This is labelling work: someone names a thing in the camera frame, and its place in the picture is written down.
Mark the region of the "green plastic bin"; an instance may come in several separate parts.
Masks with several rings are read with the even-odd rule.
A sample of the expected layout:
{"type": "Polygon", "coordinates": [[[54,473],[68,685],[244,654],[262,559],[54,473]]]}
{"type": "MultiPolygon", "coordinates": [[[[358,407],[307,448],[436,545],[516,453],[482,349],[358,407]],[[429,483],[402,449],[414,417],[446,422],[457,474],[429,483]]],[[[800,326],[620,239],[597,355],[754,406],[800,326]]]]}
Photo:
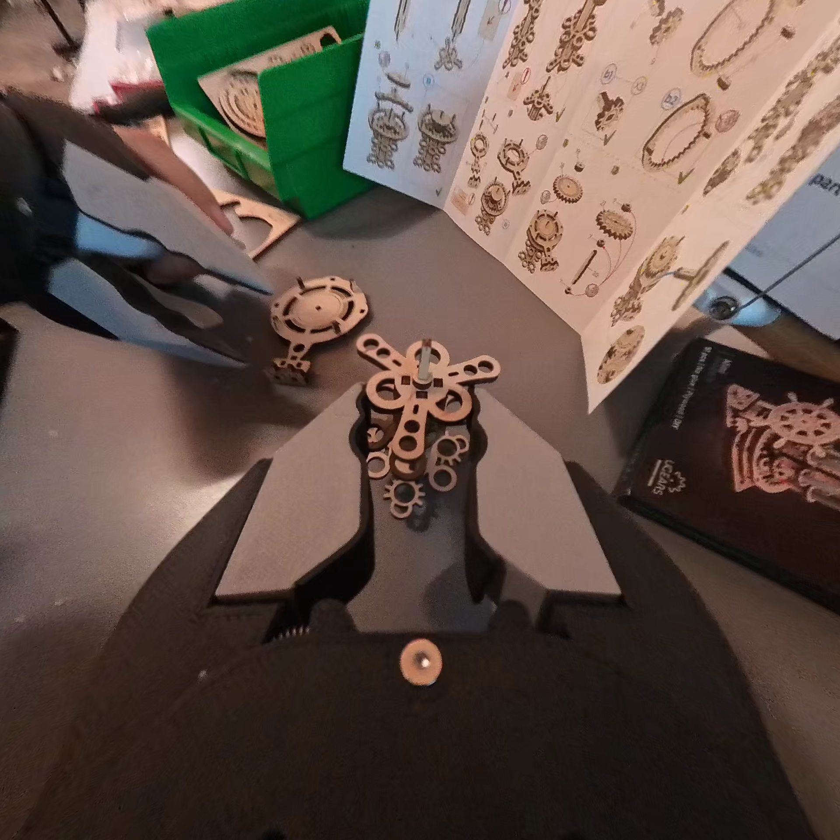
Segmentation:
{"type": "Polygon", "coordinates": [[[315,218],[372,186],[343,168],[369,5],[228,2],[165,17],[146,34],[185,134],[232,173],[315,218]],[[200,77],[326,27],[338,43],[260,72],[265,149],[226,125],[200,77]]]}

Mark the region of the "round wooden disc assembly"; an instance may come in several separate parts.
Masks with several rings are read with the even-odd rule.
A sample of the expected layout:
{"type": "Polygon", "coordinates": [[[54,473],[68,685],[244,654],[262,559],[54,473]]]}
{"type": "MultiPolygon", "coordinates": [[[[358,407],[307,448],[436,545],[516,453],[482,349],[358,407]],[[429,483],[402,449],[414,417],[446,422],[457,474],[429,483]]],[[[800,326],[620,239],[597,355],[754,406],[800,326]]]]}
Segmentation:
{"type": "Polygon", "coordinates": [[[270,363],[269,378],[276,385],[307,385],[310,349],[346,335],[368,316],[369,310],[366,295],[352,279],[297,278],[295,285],[270,307],[270,325],[288,342],[288,349],[284,358],[270,363]]]}

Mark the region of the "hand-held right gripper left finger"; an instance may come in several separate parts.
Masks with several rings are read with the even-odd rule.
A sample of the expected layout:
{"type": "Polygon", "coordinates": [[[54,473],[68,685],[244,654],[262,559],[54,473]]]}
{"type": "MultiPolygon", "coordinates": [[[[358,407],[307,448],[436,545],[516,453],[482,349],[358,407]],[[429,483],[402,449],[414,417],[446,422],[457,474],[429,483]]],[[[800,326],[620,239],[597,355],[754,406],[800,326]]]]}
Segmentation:
{"type": "Polygon", "coordinates": [[[276,451],[217,585],[219,601],[352,601],[370,581],[362,392],[352,385],[276,451]]]}

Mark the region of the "person's left hand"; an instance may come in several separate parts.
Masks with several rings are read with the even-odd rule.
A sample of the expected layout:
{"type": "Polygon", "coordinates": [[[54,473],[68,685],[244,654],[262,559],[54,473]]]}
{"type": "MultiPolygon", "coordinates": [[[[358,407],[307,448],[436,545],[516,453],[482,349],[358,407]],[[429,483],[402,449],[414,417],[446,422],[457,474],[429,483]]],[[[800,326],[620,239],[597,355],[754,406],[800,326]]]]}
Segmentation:
{"type": "Polygon", "coordinates": [[[166,142],[147,129],[116,125],[112,130],[154,178],[181,192],[228,237],[233,235],[233,226],[212,191],[166,142]]]}

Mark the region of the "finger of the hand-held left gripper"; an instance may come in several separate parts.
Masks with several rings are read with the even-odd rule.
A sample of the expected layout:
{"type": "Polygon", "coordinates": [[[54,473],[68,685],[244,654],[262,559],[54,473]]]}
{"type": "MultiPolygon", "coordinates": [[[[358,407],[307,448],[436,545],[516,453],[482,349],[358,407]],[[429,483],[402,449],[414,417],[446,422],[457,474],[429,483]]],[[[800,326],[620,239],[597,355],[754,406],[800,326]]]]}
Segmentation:
{"type": "Polygon", "coordinates": [[[75,144],[65,145],[65,181],[85,215],[152,239],[197,263],[204,274],[271,292],[246,252],[173,186],[131,174],[75,144]]]}
{"type": "Polygon", "coordinates": [[[116,261],[62,261],[52,270],[52,301],[59,321],[70,328],[205,364],[246,363],[209,328],[165,306],[116,261]]]}

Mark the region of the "white printed notice board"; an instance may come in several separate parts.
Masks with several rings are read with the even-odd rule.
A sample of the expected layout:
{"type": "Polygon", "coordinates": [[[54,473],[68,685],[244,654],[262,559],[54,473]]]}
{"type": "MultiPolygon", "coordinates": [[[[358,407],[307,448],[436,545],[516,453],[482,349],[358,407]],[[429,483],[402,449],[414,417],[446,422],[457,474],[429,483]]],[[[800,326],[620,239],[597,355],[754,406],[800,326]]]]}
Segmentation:
{"type": "MultiPolygon", "coordinates": [[[[839,244],[838,233],[839,150],[835,150],[748,245],[767,245],[778,250],[804,249],[823,243],[839,244]]],[[[839,340],[839,315],[833,321],[799,319],[827,338],[839,340]]]]}

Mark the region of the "wooden flower-shaped model assembly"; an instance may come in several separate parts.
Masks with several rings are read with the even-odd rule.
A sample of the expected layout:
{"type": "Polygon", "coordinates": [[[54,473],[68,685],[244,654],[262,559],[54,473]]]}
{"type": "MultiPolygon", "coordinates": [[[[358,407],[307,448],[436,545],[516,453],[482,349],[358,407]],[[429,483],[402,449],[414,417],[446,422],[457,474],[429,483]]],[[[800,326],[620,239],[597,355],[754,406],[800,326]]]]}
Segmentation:
{"type": "Polygon", "coordinates": [[[456,487],[456,468],[469,452],[465,428],[475,386],[494,382],[501,364],[486,354],[454,362],[433,339],[399,351],[372,332],[356,349],[380,369],[364,387],[372,413],[369,461],[381,463],[370,475],[389,480],[383,498],[395,519],[407,520],[425,507],[426,488],[445,494],[456,487]]]}

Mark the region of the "small white round device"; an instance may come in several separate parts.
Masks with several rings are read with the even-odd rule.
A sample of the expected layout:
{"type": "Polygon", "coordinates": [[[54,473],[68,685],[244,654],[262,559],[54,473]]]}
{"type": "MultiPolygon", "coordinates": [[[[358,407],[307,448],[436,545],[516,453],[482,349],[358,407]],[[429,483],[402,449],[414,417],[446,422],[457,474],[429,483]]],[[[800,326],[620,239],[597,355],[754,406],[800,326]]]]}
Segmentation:
{"type": "Polygon", "coordinates": [[[778,303],[729,269],[699,294],[693,307],[711,321],[732,327],[762,328],[784,314],[778,303]]]}

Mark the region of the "wooden sheet with cut-outs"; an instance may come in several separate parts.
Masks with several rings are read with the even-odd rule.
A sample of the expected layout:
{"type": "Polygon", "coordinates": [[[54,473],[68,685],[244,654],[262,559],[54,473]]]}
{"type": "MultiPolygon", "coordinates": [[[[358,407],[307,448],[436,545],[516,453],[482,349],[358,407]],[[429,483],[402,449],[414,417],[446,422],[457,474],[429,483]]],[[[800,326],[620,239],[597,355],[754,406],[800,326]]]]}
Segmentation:
{"type": "Polygon", "coordinates": [[[222,209],[230,208],[240,221],[259,221],[267,226],[266,236],[253,247],[246,247],[248,257],[253,260],[261,257],[267,250],[286,236],[301,221],[301,216],[285,208],[269,205],[254,198],[227,192],[216,187],[211,193],[222,209]]]}

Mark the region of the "black model kit box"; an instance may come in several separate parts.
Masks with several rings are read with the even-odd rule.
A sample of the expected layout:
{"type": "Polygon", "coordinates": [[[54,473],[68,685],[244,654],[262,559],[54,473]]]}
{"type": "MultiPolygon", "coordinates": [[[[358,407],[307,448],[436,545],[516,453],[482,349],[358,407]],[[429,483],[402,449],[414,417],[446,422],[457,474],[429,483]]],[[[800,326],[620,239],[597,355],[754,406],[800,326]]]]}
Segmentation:
{"type": "Polygon", "coordinates": [[[838,411],[833,381],[694,340],[614,497],[838,614],[838,411]]]}

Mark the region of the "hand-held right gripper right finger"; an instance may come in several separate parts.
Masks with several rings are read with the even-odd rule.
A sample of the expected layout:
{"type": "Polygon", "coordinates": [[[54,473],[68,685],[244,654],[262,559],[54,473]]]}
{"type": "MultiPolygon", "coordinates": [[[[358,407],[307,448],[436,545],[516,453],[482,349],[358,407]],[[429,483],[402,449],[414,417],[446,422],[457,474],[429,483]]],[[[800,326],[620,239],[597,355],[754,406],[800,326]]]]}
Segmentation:
{"type": "Polygon", "coordinates": [[[475,391],[465,524],[472,597],[620,597],[561,454],[475,391]]]}

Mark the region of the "wooden parts sheet with gears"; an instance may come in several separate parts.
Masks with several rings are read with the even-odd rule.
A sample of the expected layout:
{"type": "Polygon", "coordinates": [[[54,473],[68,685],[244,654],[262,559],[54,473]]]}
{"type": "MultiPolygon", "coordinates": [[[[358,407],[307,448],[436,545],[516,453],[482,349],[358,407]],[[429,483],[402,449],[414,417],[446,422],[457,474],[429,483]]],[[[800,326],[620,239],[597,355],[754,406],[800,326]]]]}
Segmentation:
{"type": "Polygon", "coordinates": [[[307,56],[342,39],[333,26],[236,61],[198,78],[199,87],[215,106],[226,125],[242,138],[266,149],[266,124],[259,93],[259,74],[307,56]]]}

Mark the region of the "folded assembly instruction leaflet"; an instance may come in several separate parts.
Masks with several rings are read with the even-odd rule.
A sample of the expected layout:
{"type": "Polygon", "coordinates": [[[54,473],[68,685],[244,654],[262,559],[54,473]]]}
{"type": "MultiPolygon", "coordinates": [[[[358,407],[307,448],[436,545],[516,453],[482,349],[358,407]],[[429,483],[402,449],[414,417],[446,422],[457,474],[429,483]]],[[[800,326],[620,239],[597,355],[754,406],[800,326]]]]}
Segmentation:
{"type": "Polygon", "coordinates": [[[838,122],[838,1],[381,1],[343,166],[442,209],[577,332],[593,410],[838,122]]]}

